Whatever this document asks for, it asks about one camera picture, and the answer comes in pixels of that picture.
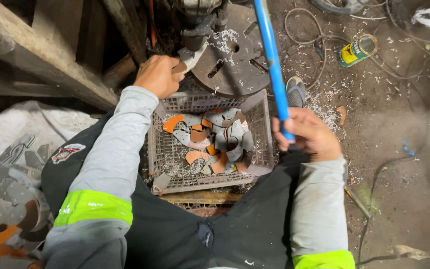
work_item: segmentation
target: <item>grey sneaker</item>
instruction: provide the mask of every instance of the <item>grey sneaker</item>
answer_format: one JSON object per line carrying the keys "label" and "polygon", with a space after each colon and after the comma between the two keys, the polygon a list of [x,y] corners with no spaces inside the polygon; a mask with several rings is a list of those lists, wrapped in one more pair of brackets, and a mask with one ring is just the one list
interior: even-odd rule
{"label": "grey sneaker", "polygon": [[299,76],[292,76],[286,83],[286,99],[289,107],[304,107],[306,88]]}

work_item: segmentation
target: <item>grey sleeve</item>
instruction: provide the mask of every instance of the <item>grey sleeve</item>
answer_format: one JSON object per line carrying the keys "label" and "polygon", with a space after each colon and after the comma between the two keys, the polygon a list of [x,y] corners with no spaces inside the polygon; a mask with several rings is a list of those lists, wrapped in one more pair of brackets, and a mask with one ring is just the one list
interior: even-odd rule
{"label": "grey sleeve", "polygon": [[302,164],[290,221],[292,256],[348,249],[346,176],[343,156]]}
{"label": "grey sleeve", "polygon": [[[158,103],[157,97],[146,89],[135,86],[124,89],[114,116],[97,138],[69,192],[98,191],[130,202],[136,185],[139,151]],[[118,219],[80,220],[55,226],[46,237],[43,266],[71,269],[110,264],[107,268],[122,268],[127,251],[124,235],[129,228]]]}

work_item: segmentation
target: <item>patch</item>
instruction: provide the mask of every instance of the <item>patch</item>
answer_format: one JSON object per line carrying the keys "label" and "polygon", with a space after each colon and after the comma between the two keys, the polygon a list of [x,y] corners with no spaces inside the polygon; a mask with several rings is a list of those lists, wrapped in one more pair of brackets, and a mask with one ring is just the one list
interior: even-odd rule
{"label": "patch", "polygon": [[54,164],[58,164],[59,162],[65,161],[69,158],[69,156],[73,155],[76,152],[79,152],[85,149],[86,146],[82,144],[69,144],[64,147],[59,148],[59,151],[51,157]]}

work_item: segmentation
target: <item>reflective stripe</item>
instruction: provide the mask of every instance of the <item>reflective stripe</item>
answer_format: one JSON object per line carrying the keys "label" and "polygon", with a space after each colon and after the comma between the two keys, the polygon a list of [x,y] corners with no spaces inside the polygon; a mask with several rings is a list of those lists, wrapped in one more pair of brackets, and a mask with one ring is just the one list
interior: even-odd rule
{"label": "reflective stripe", "polygon": [[355,269],[355,259],[347,250],[293,257],[295,269]]}
{"label": "reflective stripe", "polygon": [[54,225],[90,219],[119,219],[132,225],[132,204],[108,193],[75,191],[67,195]]}

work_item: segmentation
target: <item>plastic crate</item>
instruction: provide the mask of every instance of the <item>plastic crate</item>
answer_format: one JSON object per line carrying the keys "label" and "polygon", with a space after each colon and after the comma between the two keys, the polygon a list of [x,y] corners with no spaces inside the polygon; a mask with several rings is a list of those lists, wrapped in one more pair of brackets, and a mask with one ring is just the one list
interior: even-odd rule
{"label": "plastic crate", "polygon": [[[254,149],[252,164],[248,171],[239,174],[204,175],[190,173],[191,166],[185,154],[194,150],[181,145],[171,133],[162,130],[166,114],[200,114],[217,108],[240,108],[246,116],[252,132]],[[178,123],[179,129],[184,123]],[[207,92],[176,92],[161,100],[152,114],[152,126],[148,132],[149,172],[154,177],[152,193],[179,193],[255,182],[259,176],[271,172],[274,167],[273,144],[268,113],[267,92],[262,91],[243,99],[224,99]],[[178,172],[171,174],[171,168]],[[200,179],[210,178],[213,183],[200,183]]]}

